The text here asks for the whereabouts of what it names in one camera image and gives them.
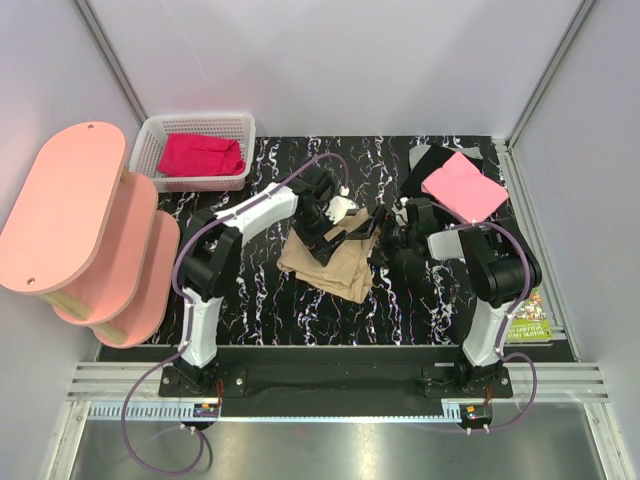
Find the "beige t shirt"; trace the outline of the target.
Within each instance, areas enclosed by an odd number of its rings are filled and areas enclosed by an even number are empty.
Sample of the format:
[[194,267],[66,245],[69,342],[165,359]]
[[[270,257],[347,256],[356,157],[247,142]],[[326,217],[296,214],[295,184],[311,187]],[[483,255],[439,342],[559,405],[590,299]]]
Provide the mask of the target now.
[[296,279],[319,290],[362,304],[373,286],[368,258],[378,237],[379,230],[376,229],[368,239],[345,240],[331,255],[328,264],[322,266],[290,228],[276,265],[282,272],[293,272]]

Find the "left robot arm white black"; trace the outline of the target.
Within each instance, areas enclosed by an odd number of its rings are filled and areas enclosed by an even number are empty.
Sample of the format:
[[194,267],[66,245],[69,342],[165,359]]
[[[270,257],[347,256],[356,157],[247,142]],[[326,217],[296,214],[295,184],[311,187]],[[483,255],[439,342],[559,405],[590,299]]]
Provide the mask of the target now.
[[217,326],[223,300],[233,293],[243,247],[282,220],[291,222],[278,261],[284,271],[316,287],[364,296],[371,277],[367,257],[384,214],[360,208],[346,186],[321,169],[276,180],[256,196],[219,213],[198,213],[184,235],[172,284],[184,301],[181,384],[196,396],[215,386]]

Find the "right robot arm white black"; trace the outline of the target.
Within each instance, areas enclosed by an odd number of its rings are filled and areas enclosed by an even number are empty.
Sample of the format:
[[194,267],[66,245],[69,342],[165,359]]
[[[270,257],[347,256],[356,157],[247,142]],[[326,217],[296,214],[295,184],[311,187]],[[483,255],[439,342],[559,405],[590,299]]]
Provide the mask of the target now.
[[541,267],[513,219],[466,220],[428,197],[408,199],[399,212],[383,205],[371,212],[366,231],[379,231],[374,257],[404,278],[411,294],[426,284],[427,262],[465,264],[476,306],[453,371],[428,379],[430,387],[455,386],[476,396],[499,378],[507,330],[520,305],[542,279]]

